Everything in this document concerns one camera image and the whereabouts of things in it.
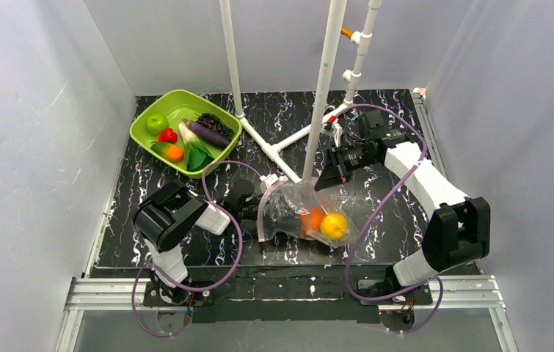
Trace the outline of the clear zip top bag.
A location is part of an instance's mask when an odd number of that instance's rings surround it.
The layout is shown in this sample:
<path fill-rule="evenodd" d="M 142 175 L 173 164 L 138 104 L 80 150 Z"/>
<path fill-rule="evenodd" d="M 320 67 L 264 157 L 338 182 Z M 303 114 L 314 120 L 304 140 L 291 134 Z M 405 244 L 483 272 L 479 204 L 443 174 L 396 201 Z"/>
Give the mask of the clear zip top bag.
<path fill-rule="evenodd" d="M 265 233 L 264 232 L 264 206 L 266 200 L 271 194 L 282 194 L 286 196 L 294 206 L 298 208 L 301 215 L 311 208 L 320 208 L 327 213 L 340 213 L 347 219 L 349 230 L 339 240 L 331 241 L 323 236 L 319 230 L 313 231 L 309 236 L 303 236 L 302 233 Z M 355 242 L 358 229 L 351 217 L 343 207 L 342 201 L 346 198 L 340 193 L 339 188 L 328 188 L 321 191 L 315 191 L 311 182 L 292 183 L 291 181 L 280 180 L 270 189 L 265 191 L 260 198 L 258 207 L 258 217 L 256 221 L 258 240 L 260 242 L 270 241 L 276 235 L 284 234 L 291 237 L 303 239 L 306 241 L 317 241 L 326 246 L 341 247 L 348 246 Z"/>

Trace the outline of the fake orange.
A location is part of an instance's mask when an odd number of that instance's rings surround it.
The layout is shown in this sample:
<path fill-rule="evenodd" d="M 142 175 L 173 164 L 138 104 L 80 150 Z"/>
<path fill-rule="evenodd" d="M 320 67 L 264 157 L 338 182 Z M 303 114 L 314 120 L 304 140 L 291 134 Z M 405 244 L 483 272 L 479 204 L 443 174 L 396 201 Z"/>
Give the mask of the fake orange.
<path fill-rule="evenodd" d="M 318 231 L 325 212 L 320 208 L 311 208 L 299 216 L 302 225 L 301 233 L 303 236 L 309 236 L 311 232 Z"/>

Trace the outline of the fake bok choy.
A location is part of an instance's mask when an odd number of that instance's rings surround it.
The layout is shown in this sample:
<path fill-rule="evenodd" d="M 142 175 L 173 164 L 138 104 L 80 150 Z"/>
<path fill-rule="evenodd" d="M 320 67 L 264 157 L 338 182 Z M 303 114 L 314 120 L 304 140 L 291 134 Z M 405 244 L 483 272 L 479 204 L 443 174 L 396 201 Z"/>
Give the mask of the fake bok choy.
<path fill-rule="evenodd" d="M 205 143 L 190 131 L 183 121 L 178 125 L 186 153 L 186 169 L 189 172 L 197 172 L 214 161 L 210 150 Z"/>

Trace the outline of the fake purple eggplant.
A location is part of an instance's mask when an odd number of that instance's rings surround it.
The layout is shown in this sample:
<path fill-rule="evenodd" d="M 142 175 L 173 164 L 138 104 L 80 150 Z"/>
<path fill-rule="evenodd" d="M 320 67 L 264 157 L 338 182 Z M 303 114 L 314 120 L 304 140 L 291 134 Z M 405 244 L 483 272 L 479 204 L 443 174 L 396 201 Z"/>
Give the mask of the fake purple eggplant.
<path fill-rule="evenodd" d="M 188 119 L 182 119 L 182 121 L 183 124 L 196 136 L 216 148 L 223 150 L 231 143 L 231 139 L 228 137 L 224 136 L 220 132 L 207 128 L 198 122 Z"/>

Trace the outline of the fake dark grapes bunch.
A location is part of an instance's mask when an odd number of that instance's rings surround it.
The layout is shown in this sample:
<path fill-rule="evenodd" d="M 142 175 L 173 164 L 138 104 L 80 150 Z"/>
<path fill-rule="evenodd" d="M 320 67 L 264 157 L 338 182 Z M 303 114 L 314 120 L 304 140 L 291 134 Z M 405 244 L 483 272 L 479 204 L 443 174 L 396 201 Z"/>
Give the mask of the fake dark grapes bunch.
<path fill-rule="evenodd" d="M 211 113 L 202 113 L 197 115 L 197 122 L 201 125 L 204 125 L 212 131 L 218 132 L 223 136 L 232 139 L 234 137 L 233 129 L 229 128 L 226 124 L 223 123 L 215 114 Z"/>

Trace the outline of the fake mango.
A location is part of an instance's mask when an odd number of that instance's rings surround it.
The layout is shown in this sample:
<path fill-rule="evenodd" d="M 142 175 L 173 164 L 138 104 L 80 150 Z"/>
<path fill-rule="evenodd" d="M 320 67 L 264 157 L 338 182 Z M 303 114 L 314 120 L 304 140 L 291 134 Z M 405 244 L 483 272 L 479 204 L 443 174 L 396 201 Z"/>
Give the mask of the fake mango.
<path fill-rule="evenodd" d="M 169 142 L 156 142 L 151 146 L 150 150 L 170 163 L 177 163 L 184 159 L 184 151 L 177 145 Z"/>

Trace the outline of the fake red tomato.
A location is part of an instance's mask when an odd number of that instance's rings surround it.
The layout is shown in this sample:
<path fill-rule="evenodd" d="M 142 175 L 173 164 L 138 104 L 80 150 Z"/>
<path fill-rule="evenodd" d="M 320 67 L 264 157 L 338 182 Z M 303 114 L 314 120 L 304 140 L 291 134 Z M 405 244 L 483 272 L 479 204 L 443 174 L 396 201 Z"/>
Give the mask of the fake red tomato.
<path fill-rule="evenodd" d="M 157 137 L 157 142 L 167 142 L 175 144 L 178 141 L 178 135 L 172 128 L 165 128 Z"/>

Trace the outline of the fake green apple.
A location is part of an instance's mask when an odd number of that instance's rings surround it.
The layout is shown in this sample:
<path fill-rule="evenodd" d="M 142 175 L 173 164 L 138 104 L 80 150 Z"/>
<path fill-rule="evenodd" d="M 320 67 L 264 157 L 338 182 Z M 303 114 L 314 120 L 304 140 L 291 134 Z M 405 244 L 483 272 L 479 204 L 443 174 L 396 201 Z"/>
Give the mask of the fake green apple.
<path fill-rule="evenodd" d="M 168 119 L 163 114 L 151 114 L 145 121 L 146 131 L 154 137 L 159 136 L 169 127 Z"/>

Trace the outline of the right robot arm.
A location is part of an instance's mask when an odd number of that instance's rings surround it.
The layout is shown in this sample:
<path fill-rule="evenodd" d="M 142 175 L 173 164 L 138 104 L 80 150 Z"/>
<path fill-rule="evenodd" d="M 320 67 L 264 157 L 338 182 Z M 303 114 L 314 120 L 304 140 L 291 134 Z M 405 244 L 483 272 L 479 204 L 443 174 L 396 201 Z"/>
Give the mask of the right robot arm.
<path fill-rule="evenodd" d="M 406 186 L 425 210 L 429 222 L 420 248 L 392 264 L 368 300 L 387 296 L 456 266 L 489 255 L 491 208 L 482 197 L 470 197 L 450 183 L 427 159 L 424 138 L 411 125 L 392 129 L 393 111 L 362 103 L 357 117 L 361 140 L 351 147 L 327 150 L 327 162 L 314 185 L 317 191 L 350 181 L 353 171 L 381 164 Z"/>

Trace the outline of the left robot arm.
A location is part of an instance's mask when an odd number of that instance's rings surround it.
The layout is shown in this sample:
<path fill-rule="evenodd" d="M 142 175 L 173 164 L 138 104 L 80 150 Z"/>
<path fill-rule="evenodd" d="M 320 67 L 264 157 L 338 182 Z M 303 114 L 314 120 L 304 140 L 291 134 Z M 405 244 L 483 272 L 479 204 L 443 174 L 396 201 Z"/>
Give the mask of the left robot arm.
<path fill-rule="evenodd" d="M 228 195 L 217 203 L 199 196 L 179 180 L 173 180 L 140 203 L 132 216 L 137 234 L 141 235 L 151 253 L 150 280 L 165 292 L 185 289 L 191 292 L 213 290 L 224 284 L 237 269 L 238 254 L 232 268 L 218 282 L 207 287 L 193 288 L 184 283 L 189 273 L 183 261 L 181 243 L 195 227 L 213 235 L 234 230 L 256 232 L 259 240 L 266 240 L 258 229 L 260 212 L 267 208 L 261 197 L 288 181 L 275 174 L 260 178 L 261 194 L 248 180 L 234 183 Z"/>

